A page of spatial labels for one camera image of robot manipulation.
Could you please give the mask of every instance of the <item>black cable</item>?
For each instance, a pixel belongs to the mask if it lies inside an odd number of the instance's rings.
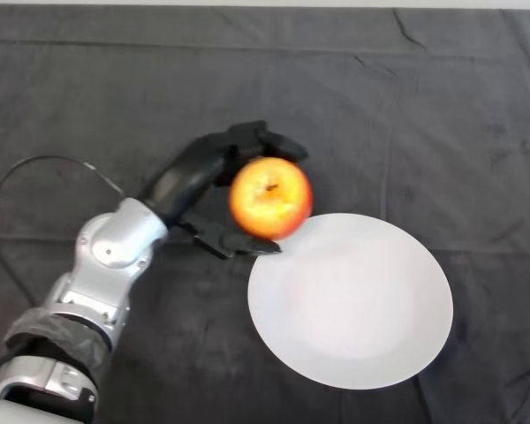
[[[4,183],[8,180],[8,178],[18,169],[22,168],[25,165],[28,165],[29,163],[38,162],[38,161],[44,161],[49,159],[55,159],[55,160],[62,160],[72,163],[78,163],[91,171],[93,171],[100,179],[102,179],[108,186],[116,190],[120,196],[125,197],[124,191],[116,185],[110,178],[108,178],[106,175],[104,175],[101,171],[96,169],[94,165],[91,163],[82,161],[78,158],[71,157],[71,156],[63,156],[63,155],[38,155],[38,156],[31,156],[27,157],[26,159],[22,159],[21,161],[14,163],[9,170],[6,171],[6,173],[3,174],[3,176],[0,178],[0,191],[2,190],[2,186]],[[27,303],[31,307],[37,306],[37,301],[35,300],[34,295],[29,291],[27,286],[24,284],[22,279],[18,276],[18,273],[13,269],[13,267],[10,265],[8,260],[5,258],[4,254],[0,250],[0,265],[8,274],[11,281],[16,285],[16,287],[19,289],[19,291],[23,294],[23,296],[26,298]]]
[[[32,163],[32,162],[38,162],[43,160],[49,160],[49,159],[56,159],[56,160],[63,160],[67,162],[73,162],[78,163],[91,171],[93,171],[100,179],[102,179],[108,186],[116,190],[122,198],[125,197],[124,191],[116,184],[114,183],[110,178],[108,178],[105,174],[103,174],[101,171],[96,169],[94,165],[91,163],[82,161],[80,159],[77,159],[75,157],[70,156],[62,156],[62,155],[38,155],[38,156],[31,156],[26,159],[22,159],[21,161],[14,163],[10,169],[0,178],[0,191],[2,190],[2,187],[4,183],[8,180],[8,178],[19,168],[22,168],[23,166]],[[26,287],[22,279],[18,276],[18,273],[13,269],[13,267],[10,265],[2,251],[0,250],[0,265],[8,274],[12,282],[16,285],[16,287],[21,291],[21,293],[24,295],[24,297],[27,300],[27,303],[31,307],[35,307],[37,305],[37,302],[35,300],[34,295],[29,291],[29,289]],[[18,344],[17,346],[14,346],[11,348],[5,355],[3,355],[0,358],[0,367],[4,365],[5,363],[9,362],[10,360],[14,359],[20,352],[22,352],[27,347],[27,342]]]

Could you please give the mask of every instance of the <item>apple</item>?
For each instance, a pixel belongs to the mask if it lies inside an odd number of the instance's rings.
[[[278,157],[250,162],[233,180],[230,211],[246,232],[283,239],[312,212],[312,188],[300,168]]]

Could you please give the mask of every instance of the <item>table surface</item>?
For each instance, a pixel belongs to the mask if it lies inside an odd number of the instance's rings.
[[[384,390],[308,381],[254,329],[253,261],[177,235],[133,289],[98,422],[530,424],[530,11],[0,6],[0,172],[76,155],[132,191],[260,118],[310,150],[315,214],[380,217],[433,253],[448,343]],[[9,183],[0,238],[37,296],[116,203],[66,164]],[[198,210],[231,225],[223,191]],[[0,269],[0,341],[25,308]]]

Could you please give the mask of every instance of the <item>wire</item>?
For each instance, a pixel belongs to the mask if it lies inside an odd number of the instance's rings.
[[[118,192],[118,194],[124,198],[125,193],[124,191],[116,184],[114,183],[110,178],[108,178],[105,174],[103,174],[101,171],[96,169],[94,165],[91,163],[82,161],[78,158],[71,157],[71,156],[63,156],[63,155],[38,155],[38,156],[30,156],[26,159],[22,159],[21,161],[14,163],[10,169],[8,169],[3,176],[0,178],[0,192],[2,190],[2,187],[4,183],[8,180],[8,178],[11,177],[11,175],[20,168],[33,163],[33,162],[39,162],[39,161],[46,161],[46,160],[61,160],[61,161],[67,161],[72,163],[78,163],[92,172],[94,172],[100,179],[102,179],[108,186],[110,186],[112,189]],[[34,295],[29,291],[26,284],[22,281],[22,279],[19,277],[18,273],[14,270],[14,268],[10,265],[4,254],[2,253],[0,249],[0,265],[6,272],[6,274],[10,277],[11,281],[14,283],[14,285],[19,289],[21,294],[26,298],[27,303],[31,307],[37,306],[37,301],[35,300]]]

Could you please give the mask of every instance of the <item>robotic arm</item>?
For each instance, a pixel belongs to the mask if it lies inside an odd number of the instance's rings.
[[[189,212],[211,184],[227,186],[261,155],[297,162],[307,152],[264,122],[234,125],[194,140],[137,196],[84,225],[72,271],[6,335],[16,356],[0,368],[0,424],[92,422],[98,385],[130,312],[129,292],[171,227],[223,259],[280,252],[272,241],[229,233]]]

